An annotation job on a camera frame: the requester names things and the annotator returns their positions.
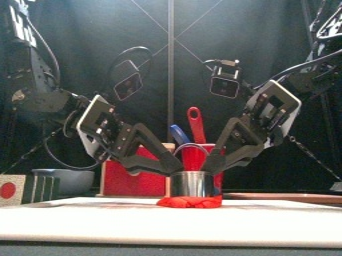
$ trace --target black cable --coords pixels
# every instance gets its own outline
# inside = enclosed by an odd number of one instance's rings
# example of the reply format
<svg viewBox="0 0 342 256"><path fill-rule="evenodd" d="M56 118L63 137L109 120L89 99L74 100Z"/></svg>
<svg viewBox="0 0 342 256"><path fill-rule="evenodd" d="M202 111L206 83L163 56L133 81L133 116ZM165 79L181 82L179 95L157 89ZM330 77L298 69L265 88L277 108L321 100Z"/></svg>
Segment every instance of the black cable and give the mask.
<svg viewBox="0 0 342 256"><path fill-rule="evenodd" d="M337 55L342 54L342 49L340 49L338 51L330 53L329 55L316 59L316 60L312 60L309 62L305 62L302 64L298 64L290 68L288 68L286 70L284 70L281 73L278 73L277 75L274 75L268 81L270 80L278 80L281 79L285 75L289 75L290 73L294 73L296 71L306 68L306 67L312 67L314 66L316 64L320 64L321 62L325 62L328 59L336 57ZM260 89L261 87L264 87L264 85L268 83L268 81L265 83L262 83L261 85L258 85L257 87L253 87L254 90Z"/></svg>
<svg viewBox="0 0 342 256"><path fill-rule="evenodd" d="M142 77L142 79L146 78L146 76L149 75L150 70L151 70L153 58L154 58L154 56L153 56L153 52L150 51L150 49L149 49L147 47L145 47L145 46L135 46L135 47L131 47L131 48L129 48L127 50L125 50L125 51L117 56L117 58L114 59L111 65L110 65L110 68L109 68L109 71L107 71L105 80L103 80L103 84L102 84L101 91L105 91L105 89L106 89L106 86L107 86L107 84L109 84L109 82L110 82L110 80L111 80L111 73L113 73L113 70L114 70L115 66L117 66L118 64L121 64L119 62L122 61L123 56L127 55L127 54L131 54L131 53L134 53L134 52L138 52L138 51L146 52L147 55L149 55L149 60L147 60L147 61L150 62L150 65L149 65L146 74L145 74L145 76Z"/></svg>
<svg viewBox="0 0 342 256"><path fill-rule="evenodd" d="M32 28L35 34L38 35L38 37L39 37L39 39L40 39L40 41L42 41L42 43L43 43L43 45L44 45L44 47L46 47L46 50L47 50L47 52L48 52L48 55L50 55L50 57L51 57L51 59L52 59L52 64L54 64L54 69L55 69L55 75L54 75L54 77L55 77L55 81L56 81L56 86L59 87L59 85L60 85L60 69L59 69L59 62L58 62L56 56L55 56L55 54L54 54L54 52L52 52L52 50L51 50L51 48L50 48L50 46L48 46L48 44L47 44L44 38L43 38L43 36L40 35L40 33L38 32L38 30L36 30L34 24L31 23L28 17L26 17L26 18L27 18L27 19L26 19L26 20L27 20L27 23L28 23L30 27Z"/></svg>
<svg viewBox="0 0 342 256"><path fill-rule="evenodd" d="M50 149L50 147L48 147L48 139L50 139L51 137L54 137L54 136L58 134L58 132L59 132L60 130L62 130L62 128L58 129L55 132L52 132L51 136L47 137L47 136L46 136L46 126L44 126L44 124L43 124L43 146L44 146L44 149L46 149L46 151L47 151L50 157L51 157L63 167L66 167L66 168L68 168L68 169L71 169L71 170L74 170L74 171L91 171L91 170L94 170L94 169L102 164L101 162L97 162L94 165L87 166L87 167L76 167L76 166L72 166L72 165L66 164L66 163L64 163L62 160L59 160L58 157L54 155L54 153L52 153L52 151L51 151L51 149Z"/></svg>

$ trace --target black curtain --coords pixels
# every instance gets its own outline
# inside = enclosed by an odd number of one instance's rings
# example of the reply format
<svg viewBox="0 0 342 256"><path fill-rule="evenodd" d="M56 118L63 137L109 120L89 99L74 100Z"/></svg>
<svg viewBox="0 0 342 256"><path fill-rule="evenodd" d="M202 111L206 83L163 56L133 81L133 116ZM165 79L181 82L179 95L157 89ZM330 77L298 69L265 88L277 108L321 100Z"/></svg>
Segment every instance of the black curtain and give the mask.
<svg viewBox="0 0 342 256"><path fill-rule="evenodd" d="M229 119L246 103L241 95L227 99L210 94L210 71L202 61L239 60L243 79L258 85L274 74L302 63L310 53L301 1L175 0L175 123L191 137L186 111L202 110L206 136L215 142ZM309 1L316 14L318 1ZM115 102L126 122L143 122L167 140L169 1L167 0L46 0L30 6L31 20L58 57L62 87L93 97L106 83L113 60L130 47L154 53L154 66L142 90ZM292 134L318 158L336 166L320 98L304 106ZM14 162L40 139L34 114L18 119L11 159ZM51 142L60 157L74 165L93 163L79 141L63 137ZM44 151L32 155L12 172L59 166ZM326 189L334 178L285 139L265 150L245 168L225 172L227 189Z"/></svg>

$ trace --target white table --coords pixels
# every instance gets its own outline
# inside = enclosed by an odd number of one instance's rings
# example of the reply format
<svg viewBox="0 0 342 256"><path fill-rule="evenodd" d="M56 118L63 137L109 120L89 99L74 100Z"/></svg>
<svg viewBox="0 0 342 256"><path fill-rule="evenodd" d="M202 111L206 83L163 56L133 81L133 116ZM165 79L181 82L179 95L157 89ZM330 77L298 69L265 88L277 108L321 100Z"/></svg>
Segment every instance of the white table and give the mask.
<svg viewBox="0 0 342 256"><path fill-rule="evenodd" d="M225 200L174 209L158 199L72 198L0 208L2 241L342 248L342 208L281 200Z"/></svg>

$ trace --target tool handle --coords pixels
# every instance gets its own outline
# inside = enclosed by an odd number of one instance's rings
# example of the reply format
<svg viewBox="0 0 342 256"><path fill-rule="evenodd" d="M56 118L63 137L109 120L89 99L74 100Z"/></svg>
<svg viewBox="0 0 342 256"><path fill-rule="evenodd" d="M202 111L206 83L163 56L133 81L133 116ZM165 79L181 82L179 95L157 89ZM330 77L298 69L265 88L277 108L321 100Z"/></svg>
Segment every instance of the tool handle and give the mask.
<svg viewBox="0 0 342 256"><path fill-rule="evenodd" d="M201 111L197 107L191 107L187 110L187 118L189 118L191 130L193 130L195 143L205 144L206 135L205 135L205 128L203 128L203 120L202 120Z"/></svg>

